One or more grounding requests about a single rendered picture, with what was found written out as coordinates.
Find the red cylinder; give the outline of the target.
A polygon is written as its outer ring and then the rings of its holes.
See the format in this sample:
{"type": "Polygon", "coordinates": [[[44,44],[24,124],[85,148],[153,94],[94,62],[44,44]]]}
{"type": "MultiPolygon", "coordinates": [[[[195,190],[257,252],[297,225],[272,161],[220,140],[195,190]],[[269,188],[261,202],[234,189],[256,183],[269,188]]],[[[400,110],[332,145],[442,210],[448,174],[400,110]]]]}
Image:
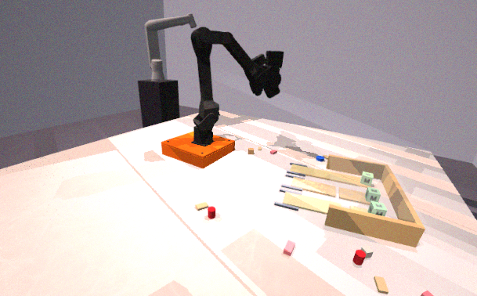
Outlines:
{"type": "Polygon", "coordinates": [[[215,207],[208,207],[208,218],[213,219],[215,217],[215,207]]]}
{"type": "Polygon", "coordinates": [[[363,260],[365,259],[365,256],[366,255],[365,255],[364,251],[357,250],[355,255],[354,255],[353,262],[357,265],[362,265],[363,260]]]}

